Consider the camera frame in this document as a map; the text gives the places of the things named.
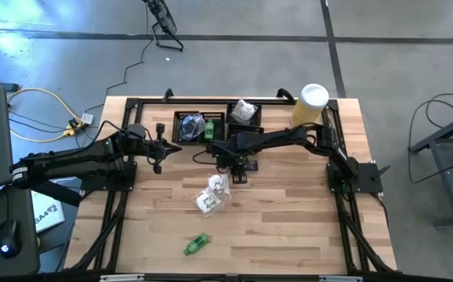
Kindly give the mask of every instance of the black basket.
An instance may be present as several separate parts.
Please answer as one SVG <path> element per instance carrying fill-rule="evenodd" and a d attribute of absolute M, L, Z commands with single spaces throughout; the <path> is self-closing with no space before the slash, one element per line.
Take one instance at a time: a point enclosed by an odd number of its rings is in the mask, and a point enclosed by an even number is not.
<path fill-rule="evenodd" d="M 189 115 L 199 114 L 198 111 L 187 111 L 187 112 L 174 112 L 174 122 L 172 123 L 172 142 L 179 145 L 197 145 L 199 143 L 210 143 L 211 141 L 204 139 L 204 133 L 199 136 L 188 140 L 179 141 L 179 127 L 181 121 Z M 214 140 L 225 139 L 225 113 L 200 113 L 204 118 L 205 122 L 212 120 L 214 124 Z"/>
<path fill-rule="evenodd" d="M 197 145 L 198 137 L 188 141 L 179 141 L 179 127 L 181 121 L 189 115 L 198 114 L 198 111 L 174 112 L 174 122 L 172 123 L 172 142 L 179 145 Z"/>
<path fill-rule="evenodd" d="M 234 111 L 235 106 L 237 103 L 228 103 L 226 105 L 226 122 L 227 124 L 232 125 L 243 125 L 242 123 L 238 122 L 234 117 L 232 117 L 232 111 Z M 250 126 L 260 126 L 261 125 L 261 105 L 253 104 L 258 107 L 255 114 L 252 115 L 251 119 L 249 120 Z"/>
<path fill-rule="evenodd" d="M 213 140 L 224 140 L 225 139 L 225 113 L 201 113 L 205 122 L 212 120 L 214 124 Z M 210 140 L 204 139 L 204 133 L 198 136 L 198 142 L 207 144 Z"/>
<path fill-rule="evenodd" d="M 230 137 L 237 135 L 241 132 L 252 132 L 263 134 L 265 132 L 265 129 L 247 125 L 228 125 L 228 133 L 226 134 L 226 139 L 228 140 Z"/>

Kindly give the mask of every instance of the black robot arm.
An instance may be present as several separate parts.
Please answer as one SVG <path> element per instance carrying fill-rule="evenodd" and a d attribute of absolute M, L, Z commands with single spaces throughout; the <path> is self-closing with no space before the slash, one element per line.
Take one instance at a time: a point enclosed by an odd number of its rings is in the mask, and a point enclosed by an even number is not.
<path fill-rule="evenodd" d="M 310 131 L 315 131 L 315 136 L 310 135 Z M 303 146 L 312 154 L 330 157 L 343 177 L 357 178 L 357 161 L 353 157 L 347 157 L 339 149 L 333 128 L 324 125 L 312 124 L 308 127 L 300 125 L 264 134 L 242 132 L 227 141 L 214 141 L 208 147 L 208 152 L 216 158 L 216 167 L 230 169 L 234 184 L 240 184 L 247 182 L 245 173 L 248 167 L 247 156 L 264 149 L 290 145 Z"/>
<path fill-rule="evenodd" d="M 82 184 L 85 190 L 131 190 L 136 163 L 125 161 L 125 157 L 146 157 L 154 172 L 160 174 L 160 163 L 181 150 L 162 138 L 164 130 L 163 124 L 157 124 L 157 138 L 146 139 L 147 129 L 134 124 L 81 149 L 30 154 L 12 166 L 12 185 L 72 205 L 78 205 L 78 193 L 52 183 L 50 179 L 76 176 L 91 184 Z"/>

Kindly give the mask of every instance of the concrete floor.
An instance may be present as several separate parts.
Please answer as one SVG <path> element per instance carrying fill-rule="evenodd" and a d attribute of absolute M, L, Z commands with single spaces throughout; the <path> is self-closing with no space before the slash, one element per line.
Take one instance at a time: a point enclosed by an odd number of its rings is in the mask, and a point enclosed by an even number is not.
<path fill-rule="evenodd" d="M 325 36 L 319 0 L 168 0 L 179 34 Z M 328 0 L 336 36 L 376 38 L 453 38 L 453 0 Z M 0 28 L 145 34 L 139 0 L 0 0 Z M 144 65 L 132 68 L 128 84 L 110 95 L 273 96 L 284 87 L 293 94 L 307 83 L 336 90 L 326 42 L 185 41 L 183 53 L 152 45 Z M 147 41 L 0 38 L 0 81 L 59 93 L 74 109 L 102 103 L 106 87 L 122 80 Z M 453 278 L 453 227 L 432 223 L 450 215 L 440 180 L 411 184 L 406 164 L 408 129 L 415 108 L 442 92 L 453 92 L 453 45 L 337 44 L 346 96 L 358 98 L 371 152 L 380 166 L 389 210 L 390 235 L 399 270 Z M 16 98 L 15 111 L 64 126 L 68 114 L 39 93 Z M 453 111 L 434 106 L 441 124 Z M 59 109 L 59 116 L 49 114 Z M 93 111 L 97 117 L 101 109 Z M 13 125 L 35 138 L 50 135 Z M 413 142 L 434 132 L 421 114 Z M 75 147 L 73 139 L 37 144 L 13 138 L 15 159 L 30 151 Z M 434 172 L 428 154 L 413 159 L 416 179 Z M 52 263 L 58 256 L 50 255 Z"/>

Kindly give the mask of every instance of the white book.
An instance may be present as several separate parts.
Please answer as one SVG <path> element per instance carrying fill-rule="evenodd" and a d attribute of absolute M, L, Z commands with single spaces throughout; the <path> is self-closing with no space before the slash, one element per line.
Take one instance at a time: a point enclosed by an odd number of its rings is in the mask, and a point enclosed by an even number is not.
<path fill-rule="evenodd" d="M 64 222 L 63 205 L 44 194 L 31 191 L 37 233 Z"/>

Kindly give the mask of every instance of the wooden tabletop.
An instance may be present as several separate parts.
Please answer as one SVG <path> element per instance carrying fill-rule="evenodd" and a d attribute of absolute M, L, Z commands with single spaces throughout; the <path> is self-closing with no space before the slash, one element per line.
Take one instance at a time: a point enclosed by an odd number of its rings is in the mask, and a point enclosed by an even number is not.
<path fill-rule="evenodd" d="M 101 120 L 120 125 L 126 98 L 108 96 Z M 370 161 L 358 100 L 338 101 L 348 154 L 359 162 Z M 164 137 L 170 141 L 175 111 L 225 109 L 225 105 L 145 105 L 142 124 L 155 135 L 155 124 L 164 123 Z M 263 105 L 265 132 L 288 127 L 291 112 L 290 106 Z M 114 129 L 107 126 L 100 138 L 112 132 Z M 183 146 L 181 152 L 162 162 L 161 175 L 152 172 L 146 159 L 136 158 L 137 177 L 125 213 L 118 272 L 346 272 L 335 198 L 328 191 L 324 171 L 326 157 L 312 155 L 300 146 L 264 150 L 255 156 L 259 171 L 248 173 L 247 184 L 230 186 L 232 200 L 220 212 L 204 218 L 192 197 L 207 186 L 208 175 L 216 174 L 216 170 L 213 165 L 192 161 L 192 156 L 203 149 Z M 212 160 L 207 155 L 199 159 Z M 106 198 L 107 193 L 100 191 L 81 203 L 66 267 L 75 264 L 99 234 Z M 367 194 L 358 194 L 357 203 L 364 235 L 386 264 L 395 269 L 382 207 Z M 185 256 L 183 249 L 202 232 L 212 242 L 195 255 Z M 350 242 L 359 267 L 357 243 Z M 110 238 L 107 246 L 105 262 L 111 249 Z"/>

